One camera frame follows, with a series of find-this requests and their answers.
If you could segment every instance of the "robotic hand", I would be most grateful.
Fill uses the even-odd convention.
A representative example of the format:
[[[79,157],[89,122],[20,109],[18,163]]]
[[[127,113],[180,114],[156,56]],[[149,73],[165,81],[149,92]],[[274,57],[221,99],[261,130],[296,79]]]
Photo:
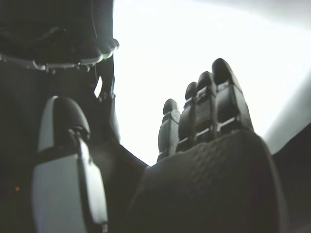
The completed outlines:
[[[164,105],[164,118],[158,138],[158,161],[237,129],[253,130],[239,82],[229,64],[221,58],[213,63],[212,73],[206,71],[201,74],[198,82],[188,85],[185,99],[181,116],[173,114],[174,109],[178,109],[174,100],[170,99]],[[171,107],[169,115],[176,115],[178,120],[168,119],[165,111],[168,103],[172,102],[176,106]],[[178,146],[175,146],[175,141],[179,141]]]

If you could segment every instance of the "bright white background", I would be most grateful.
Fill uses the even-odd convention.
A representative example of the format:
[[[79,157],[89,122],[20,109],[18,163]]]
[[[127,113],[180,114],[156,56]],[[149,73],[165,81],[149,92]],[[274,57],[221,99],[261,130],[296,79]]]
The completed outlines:
[[[149,165],[164,102],[182,110],[186,87],[215,59],[231,65],[263,137],[310,67],[310,32],[207,3],[117,0],[113,27],[121,143]]]

